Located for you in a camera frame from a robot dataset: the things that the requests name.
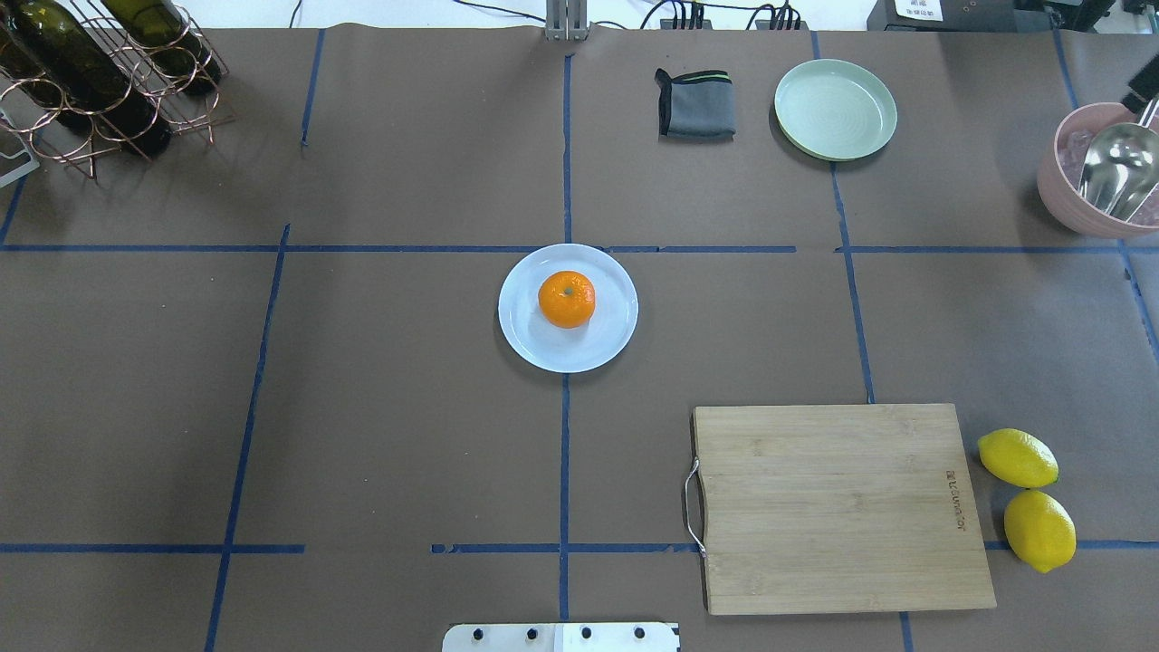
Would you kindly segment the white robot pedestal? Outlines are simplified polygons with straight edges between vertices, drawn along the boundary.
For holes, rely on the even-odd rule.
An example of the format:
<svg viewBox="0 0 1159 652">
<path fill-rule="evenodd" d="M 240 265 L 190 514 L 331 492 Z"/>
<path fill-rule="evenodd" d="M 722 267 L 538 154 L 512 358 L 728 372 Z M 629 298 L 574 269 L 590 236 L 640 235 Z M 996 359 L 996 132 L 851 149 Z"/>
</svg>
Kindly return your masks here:
<svg viewBox="0 0 1159 652">
<path fill-rule="evenodd" d="M 458 624 L 443 651 L 680 651 L 677 623 L 544 622 Z"/>
</svg>

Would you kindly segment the orange mandarin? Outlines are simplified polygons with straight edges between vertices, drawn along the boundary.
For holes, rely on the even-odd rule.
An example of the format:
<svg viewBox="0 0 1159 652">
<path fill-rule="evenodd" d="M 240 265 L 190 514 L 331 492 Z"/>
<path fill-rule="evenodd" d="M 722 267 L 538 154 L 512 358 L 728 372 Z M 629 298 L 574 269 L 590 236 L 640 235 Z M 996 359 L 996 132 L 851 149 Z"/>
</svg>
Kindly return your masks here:
<svg viewBox="0 0 1159 652">
<path fill-rule="evenodd" d="M 580 329 L 593 317 L 596 286 L 584 273 L 559 271 L 540 284 L 537 301 L 551 325 L 564 330 Z"/>
</svg>

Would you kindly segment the metal scoop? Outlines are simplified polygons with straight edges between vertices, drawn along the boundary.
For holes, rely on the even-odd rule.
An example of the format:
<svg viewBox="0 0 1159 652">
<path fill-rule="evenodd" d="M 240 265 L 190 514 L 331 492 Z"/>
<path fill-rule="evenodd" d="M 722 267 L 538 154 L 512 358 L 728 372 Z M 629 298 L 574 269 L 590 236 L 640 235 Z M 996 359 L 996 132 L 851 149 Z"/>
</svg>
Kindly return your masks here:
<svg viewBox="0 0 1159 652">
<path fill-rule="evenodd" d="M 1129 224 L 1158 181 L 1158 133 L 1150 129 L 1158 98 L 1131 122 L 1101 129 L 1089 140 L 1078 191 L 1098 211 Z"/>
</svg>

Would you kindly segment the grey folded cloth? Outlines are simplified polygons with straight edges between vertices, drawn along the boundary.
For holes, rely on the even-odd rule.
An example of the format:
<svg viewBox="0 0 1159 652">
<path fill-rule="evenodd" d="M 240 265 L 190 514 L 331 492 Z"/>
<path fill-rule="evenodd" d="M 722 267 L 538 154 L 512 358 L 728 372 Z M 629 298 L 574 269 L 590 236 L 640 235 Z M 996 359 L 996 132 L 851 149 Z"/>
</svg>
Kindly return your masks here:
<svg viewBox="0 0 1159 652">
<path fill-rule="evenodd" d="M 736 135 L 735 86 L 722 69 L 672 76 L 655 71 L 659 87 L 658 135 L 697 141 L 717 141 Z"/>
</svg>

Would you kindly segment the dark wine bottle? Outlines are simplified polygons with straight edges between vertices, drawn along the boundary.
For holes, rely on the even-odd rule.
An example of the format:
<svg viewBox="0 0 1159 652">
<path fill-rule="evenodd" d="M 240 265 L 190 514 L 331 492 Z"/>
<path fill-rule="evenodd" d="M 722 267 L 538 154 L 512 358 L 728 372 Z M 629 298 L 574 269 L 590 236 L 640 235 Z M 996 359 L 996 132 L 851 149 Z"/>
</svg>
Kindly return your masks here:
<svg viewBox="0 0 1159 652">
<path fill-rule="evenodd" d="M 3 1 L 3 29 L 72 109 L 92 116 L 100 135 L 143 157 L 168 149 L 172 129 L 156 103 L 136 90 L 70 9 L 57 1 Z"/>
<path fill-rule="evenodd" d="M 172 1 L 103 1 L 103 7 L 180 91 L 203 98 L 218 90 L 219 63 Z"/>
</svg>

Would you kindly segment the pink bowl with ice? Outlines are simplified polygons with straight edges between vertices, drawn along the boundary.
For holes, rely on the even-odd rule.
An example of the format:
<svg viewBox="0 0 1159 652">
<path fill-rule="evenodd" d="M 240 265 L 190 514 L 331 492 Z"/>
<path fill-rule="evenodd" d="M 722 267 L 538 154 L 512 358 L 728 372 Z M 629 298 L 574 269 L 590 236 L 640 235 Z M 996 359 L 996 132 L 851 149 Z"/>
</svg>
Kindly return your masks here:
<svg viewBox="0 0 1159 652">
<path fill-rule="evenodd" d="M 1055 129 L 1038 163 L 1038 197 L 1049 214 L 1069 230 L 1093 239 L 1156 239 L 1156 191 L 1130 222 L 1107 215 L 1078 193 L 1083 157 L 1067 151 L 1069 137 L 1076 133 L 1096 135 L 1101 129 L 1132 119 L 1134 112 L 1121 103 L 1098 102 L 1076 108 Z"/>
</svg>

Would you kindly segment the black computer box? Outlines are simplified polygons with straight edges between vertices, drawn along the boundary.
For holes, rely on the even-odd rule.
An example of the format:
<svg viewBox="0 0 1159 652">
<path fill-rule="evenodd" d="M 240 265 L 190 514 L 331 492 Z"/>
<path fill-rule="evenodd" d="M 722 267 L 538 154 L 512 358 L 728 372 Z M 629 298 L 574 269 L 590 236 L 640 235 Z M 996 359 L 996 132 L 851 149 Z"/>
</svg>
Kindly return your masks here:
<svg viewBox="0 0 1159 652">
<path fill-rule="evenodd" d="M 877 1 L 869 32 L 1050 32 L 1054 20 L 1032 1 Z"/>
</svg>

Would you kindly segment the green plate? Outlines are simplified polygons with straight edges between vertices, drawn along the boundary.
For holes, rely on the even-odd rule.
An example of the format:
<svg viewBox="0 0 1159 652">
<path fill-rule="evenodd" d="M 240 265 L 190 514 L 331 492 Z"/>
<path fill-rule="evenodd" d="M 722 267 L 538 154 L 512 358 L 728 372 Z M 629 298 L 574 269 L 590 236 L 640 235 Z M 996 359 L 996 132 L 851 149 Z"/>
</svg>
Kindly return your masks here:
<svg viewBox="0 0 1159 652">
<path fill-rule="evenodd" d="M 799 63 L 787 71 L 771 107 L 790 144 L 831 162 L 885 148 L 899 120 L 896 101 L 879 76 L 837 59 Z"/>
</svg>

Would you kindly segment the yellow lemon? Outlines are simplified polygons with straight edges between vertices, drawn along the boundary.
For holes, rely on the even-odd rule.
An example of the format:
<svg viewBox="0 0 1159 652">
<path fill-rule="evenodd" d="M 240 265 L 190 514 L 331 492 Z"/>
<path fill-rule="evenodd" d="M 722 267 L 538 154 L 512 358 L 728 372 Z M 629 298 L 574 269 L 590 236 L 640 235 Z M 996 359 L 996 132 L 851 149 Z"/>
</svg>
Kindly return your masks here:
<svg viewBox="0 0 1159 652">
<path fill-rule="evenodd" d="M 977 441 L 981 463 L 998 479 L 1036 490 L 1059 479 L 1057 457 L 1047 444 L 1019 428 L 998 428 Z"/>
<path fill-rule="evenodd" d="M 1019 561 L 1047 574 L 1076 557 L 1076 523 L 1050 495 L 1027 488 L 1003 511 L 1003 532 Z"/>
</svg>

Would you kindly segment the wooden cutting board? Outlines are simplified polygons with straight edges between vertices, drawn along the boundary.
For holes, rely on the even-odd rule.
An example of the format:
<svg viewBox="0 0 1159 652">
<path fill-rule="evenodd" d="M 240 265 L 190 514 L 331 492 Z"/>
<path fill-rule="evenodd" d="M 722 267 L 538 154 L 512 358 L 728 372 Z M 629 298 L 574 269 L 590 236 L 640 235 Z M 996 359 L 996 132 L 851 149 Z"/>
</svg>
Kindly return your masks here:
<svg viewBox="0 0 1159 652">
<path fill-rule="evenodd" d="M 692 430 L 710 615 L 996 607 L 954 405 L 697 406 Z"/>
</svg>

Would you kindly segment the aluminium frame post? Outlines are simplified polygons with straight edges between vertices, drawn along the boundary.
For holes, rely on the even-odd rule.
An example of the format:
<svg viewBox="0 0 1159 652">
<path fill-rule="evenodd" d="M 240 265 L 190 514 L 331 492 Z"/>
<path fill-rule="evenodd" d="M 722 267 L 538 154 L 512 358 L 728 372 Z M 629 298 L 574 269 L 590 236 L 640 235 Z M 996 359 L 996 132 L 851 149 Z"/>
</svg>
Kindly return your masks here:
<svg viewBox="0 0 1159 652">
<path fill-rule="evenodd" d="M 548 42 L 586 41 L 590 34 L 586 0 L 547 0 L 545 38 Z"/>
</svg>

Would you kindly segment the light blue plate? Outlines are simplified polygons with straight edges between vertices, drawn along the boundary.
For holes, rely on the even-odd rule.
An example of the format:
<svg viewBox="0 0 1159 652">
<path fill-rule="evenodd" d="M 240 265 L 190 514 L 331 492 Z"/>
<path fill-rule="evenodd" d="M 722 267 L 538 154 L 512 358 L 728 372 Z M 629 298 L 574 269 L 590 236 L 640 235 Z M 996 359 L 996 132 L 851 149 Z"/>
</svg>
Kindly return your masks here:
<svg viewBox="0 0 1159 652">
<path fill-rule="evenodd" d="M 554 273 L 588 277 L 595 288 L 591 317 L 562 329 L 545 317 L 540 286 Z M 552 244 L 531 252 L 508 273 L 498 293 L 500 327 L 513 351 L 534 366 L 580 374 L 619 356 L 637 327 L 637 290 L 620 263 L 584 244 Z"/>
</svg>

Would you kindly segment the dark wine bottle right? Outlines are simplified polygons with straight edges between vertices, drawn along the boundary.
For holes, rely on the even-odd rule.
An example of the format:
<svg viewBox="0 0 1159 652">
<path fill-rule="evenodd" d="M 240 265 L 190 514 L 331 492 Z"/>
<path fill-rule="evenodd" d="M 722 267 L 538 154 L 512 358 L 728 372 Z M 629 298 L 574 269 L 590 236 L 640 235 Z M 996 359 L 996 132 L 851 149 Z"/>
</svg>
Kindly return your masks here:
<svg viewBox="0 0 1159 652">
<path fill-rule="evenodd" d="M 203 98 L 218 90 L 219 63 L 172 1 L 103 1 L 103 7 L 180 91 Z"/>
</svg>

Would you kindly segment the dark wine bottle left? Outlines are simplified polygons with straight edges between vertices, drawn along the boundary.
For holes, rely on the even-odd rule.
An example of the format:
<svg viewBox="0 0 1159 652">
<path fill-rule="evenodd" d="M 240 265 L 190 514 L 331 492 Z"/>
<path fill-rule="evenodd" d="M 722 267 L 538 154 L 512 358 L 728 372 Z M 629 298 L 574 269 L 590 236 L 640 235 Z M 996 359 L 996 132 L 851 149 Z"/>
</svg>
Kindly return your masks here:
<svg viewBox="0 0 1159 652">
<path fill-rule="evenodd" d="M 57 1 L 3 1 L 3 29 L 72 109 L 92 116 L 100 135 L 143 157 L 168 149 L 172 129 L 156 103 L 136 90 L 70 9 Z"/>
</svg>

